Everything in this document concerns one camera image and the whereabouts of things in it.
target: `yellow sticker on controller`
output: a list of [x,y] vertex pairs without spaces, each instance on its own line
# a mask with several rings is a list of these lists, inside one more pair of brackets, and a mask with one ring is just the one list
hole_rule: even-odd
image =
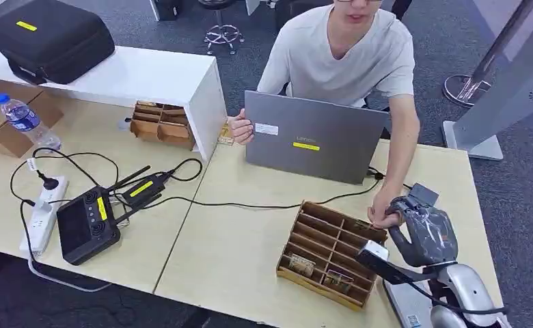
[[103,199],[101,197],[98,198],[98,210],[100,211],[102,221],[107,220],[107,213],[105,212],[105,206],[103,204]]
[[24,29],[28,29],[30,31],[33,31],[33,32],[37,31],[37,27],[34,27],[31,24],[27,24],[26,22],[22,22],[21,20],[17,22],[17,25],[21,26]]
[[132,193],[130,194],[130,197],[134,197],[136,196],[137,194],[141,193],[142,191],[146,190],[146,188],[148,188],[149,186],[153,185],[154,183],[152,181],[148,181],[147,183],[145,183],[143,186],[141,186],[140,188],[132,191]]
[[318,151],[320,149],[319,146],[307,145],[306,143],[293,142],[292,145],[294,147],[305,148],[315,151]]

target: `man's left hand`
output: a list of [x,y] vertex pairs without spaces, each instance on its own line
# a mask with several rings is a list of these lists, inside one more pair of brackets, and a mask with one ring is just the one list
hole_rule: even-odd
[[398,191],[386,187],[385,185],[375,195],[375,198],[373,199],[373,207],[367,208],[367,216],[374,227],[387,229],[399,224],[399,214],[394,213],[385,215],[385,211],[390,207],[392,200],[397,196],[399,196]]

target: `round metal base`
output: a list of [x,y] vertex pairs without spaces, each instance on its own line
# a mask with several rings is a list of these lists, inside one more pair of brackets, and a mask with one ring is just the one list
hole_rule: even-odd
[[232,25],[215,25],[206,32],[204,42],[208,43],[207,52],[209,55],[213,54],[211,47],[213,44],[228,44],[230,47],[230,54],[234,55],[236,50],[232,43],[238,39],[239,42],[244,42],[245,39],[242,33]]
[[467,100],[462,100],[458,98],[458,95],[464,88],[464,85],[468,82],[470,76],[468,75],[452,75],[448,77],[445,82],[443,82],[443,87],[441,91],[443,95],[446,96],[452,103],[458,104],[460,106],[470,108],[488,91],[492,86],[486,81],[482,81],[478,89],[474,94]]

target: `person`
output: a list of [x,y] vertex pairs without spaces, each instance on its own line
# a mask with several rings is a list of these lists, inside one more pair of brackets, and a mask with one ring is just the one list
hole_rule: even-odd
[[[398,223],[385,216],[400,195],[418,141],[420,122],[413,100],[413,42],[381,1],[334,0],[289,20],[281,29],[257,91],[362,107],[377,88],[389,98],[392,136],[383,186],[368,208],[378,228]],[[234,140],[252,142],[253,126],[244,109],[229,118]]]

